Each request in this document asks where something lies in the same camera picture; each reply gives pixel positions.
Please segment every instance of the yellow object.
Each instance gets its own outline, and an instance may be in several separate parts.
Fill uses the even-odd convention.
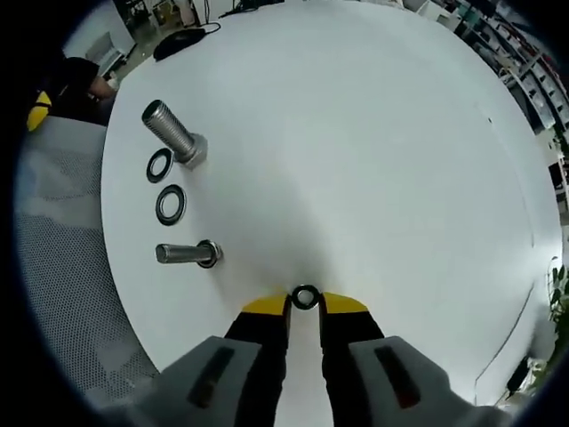
[[[245,305],[241,312],[282,316],[283,312],[285,311],[285,302],[287,296],[287,294],[278,294],[268,296],[266,298],[260,298]]]
[[[47,93],[41,92],[36,100],[36,105],[31,109],[28,114],[28,130],[35,131],[35,129],[44,121],[50,112],[52,100],[47,96]]]
[[[367,307],[365,307],[360,301],[348,298],[347,296],[324,292],[323,297],[326,302],[327,314],[358,313],[360,311],[367,311]]]

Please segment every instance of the metal ring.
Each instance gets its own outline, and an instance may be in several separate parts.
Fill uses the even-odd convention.
[[[176,197],[178,198],[178,209],[176,209],[174,215],[166,216],[166,214],[164,213],[163,204],[166,196],[170,194],[175,194]],[[185,210],[186,210],[186,194],[179,185],[171,184],[165,187],[162,191],[160,191],[160,194],[156,199],[156,217],[158,218],[158,220],[162,225],[166,226],[174,225],[176,222],[180,220]]]
[[[164,169],[159,173],[153,173],[152,167],[160,157],[164,157],[166,159],[166,164],[164,165]],[[170,172],[171,168],[172,168],[172,152],[169,149],[160,149],[159,151],[154,153],[150,158],[150,160],[148,161],[148,165],[146,166],[146,177],[150,182],[156,184],[157,182],[160,182],[166,177],[166,175]]]
[[[219,261],[220,258],[223,256],[223,252],[221,251],[220,246],[217,243],[212,242],[211,240],[202,240],[197,245],[207,247],[210,251],[212,251],[212,258],[210,258],[208,261],[197,262],[197,265],[199,265],[204,269],[210,269],[211,267],[213,267],[217,263],[217,261]]]
[[[301,292],[309,292],[312,294],[312,301],[305,303],[299,300],[299,295]],[[315,286],[312,285],[300,285],[296,286],[291,294],[291,299],[293,300],[294,307],[299,310],[310,310],[317,306],[320,300],[320,291]]]

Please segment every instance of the bolt thread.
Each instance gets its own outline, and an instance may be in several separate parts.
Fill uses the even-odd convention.
[[[142,113],[142,123],[171,149],[178,159],[188,159],[196,154],[194,138],[162,101],[149,103]]]

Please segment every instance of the mouse cable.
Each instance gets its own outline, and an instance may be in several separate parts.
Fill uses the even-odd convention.
[[[226,16],[229,16],[229,15],[237,15],[238,13],[255,12],[258,9],[259,9],[259,6],[244,7],[243,3],[239,2],[237,4],[237,6],[234,7],[232,10],[230,10],[229,12],[225,12],[222,15],[220,15],[219,19],[225,18]]]
[[[217,25],[217,28],[214,28],[214,29],[211,30],[211,31],[205,31],[205,34],[206,34],[206,35],[216,33],[216,32],[218,32],[218,31],[220,30],[220,28],[221,28],[221,24],[220,24],[219,22],[208,22],[207,24],[202,25],[200,28],[205,29],[205,27],[208,26],[208,25]]]

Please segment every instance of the cable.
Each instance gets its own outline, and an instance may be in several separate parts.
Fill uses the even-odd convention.
[[[204,0],[205,25],[210,23],[210,0]]]
[[[220,30],[220,28],[221,28],[221,24],[220,24],[219,22],[210,22],[210,23],[208,23],[208,24],[202,25],[200,28],[203,28],[203,27],[205,27],[206,25],[217,25],[217,28],[215,28],[213,31],[206,31],[206,32],[205,32],[206,35],[207,35],[207,34],[216,33],[216,32],[218,32],[218,31]]]
[[[232,10],[230,10],[229,12],[225,12],[222,15],[220,15],[219,19],[225,18],[226,16],[229,16],[229,15],[237,15],[238,13],[255,12],[258,9],[259,9],[259,6],[245,7],[245,6],[243,6],[243,2],[239,2],[238,5],[236,7],[234,7]]]

